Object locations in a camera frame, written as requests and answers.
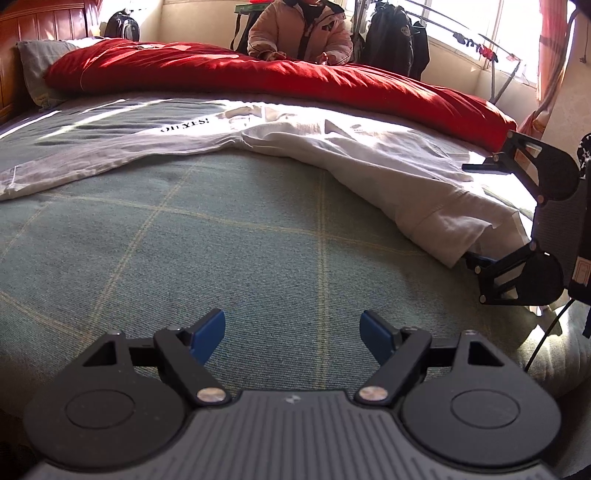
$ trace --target black backpack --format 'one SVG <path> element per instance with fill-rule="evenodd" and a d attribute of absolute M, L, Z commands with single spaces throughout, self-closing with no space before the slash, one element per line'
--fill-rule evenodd
<path fill-rule="evenodd" d="M 361 63 L 408 77 L 414 60 L 414 30 L 404 8 L 376 3 Z"/>
<path fill-rule="evenodd" d="M 105 37 L 139 41 L 139 25 L 127 10 L 115 13 L 107 22 Z"/>

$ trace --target wooden headboard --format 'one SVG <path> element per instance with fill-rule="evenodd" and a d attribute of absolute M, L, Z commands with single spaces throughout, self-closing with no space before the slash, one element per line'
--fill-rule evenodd
<path fill-rule="evenodd" d="M 19 40 L 74 40 L 96 34 L 98 0 L 19 0 L 0 15 L 0 125 L 34 106 Z"/>

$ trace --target pink curtain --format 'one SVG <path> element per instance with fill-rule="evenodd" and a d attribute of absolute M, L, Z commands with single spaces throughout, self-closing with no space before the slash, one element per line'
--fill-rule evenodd
<path fill-rule="evenodd" d="M 519 126 L 519 132 L 534 138 L 541 138 L 544 133 L 564 75 L 572 23 L 572 19 L 570 22 L 567 20 L 567 3 L 568 0 L 540 0 L 539 107 Z"/>

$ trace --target red comforter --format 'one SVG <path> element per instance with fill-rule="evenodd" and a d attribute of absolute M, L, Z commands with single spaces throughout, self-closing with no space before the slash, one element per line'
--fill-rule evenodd
<path fill-rule="evenodd" d="M 270 93 L 339 103 L 413 120 L 489 151 L 499 150 L 507 130 L 517 128 L 485 100 L 394 73 L 361 65 L 264 62 L 200 43 L 105 40 L 66 54 L 49 68 L 46 82 L 78 95 L 175 90 Z"/>

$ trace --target gray pillow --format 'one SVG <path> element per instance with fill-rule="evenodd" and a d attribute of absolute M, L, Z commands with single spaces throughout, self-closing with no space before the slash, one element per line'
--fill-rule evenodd
<path fill-rule="evenodd" d="M 25 85 L 33 102 L 43 109 L 53 108 L 68 97 L 45 84 L 47 69 L 66 53 L 78 47 L 62 40 L 22 40 L 17 42 L 21 54 Z"/>

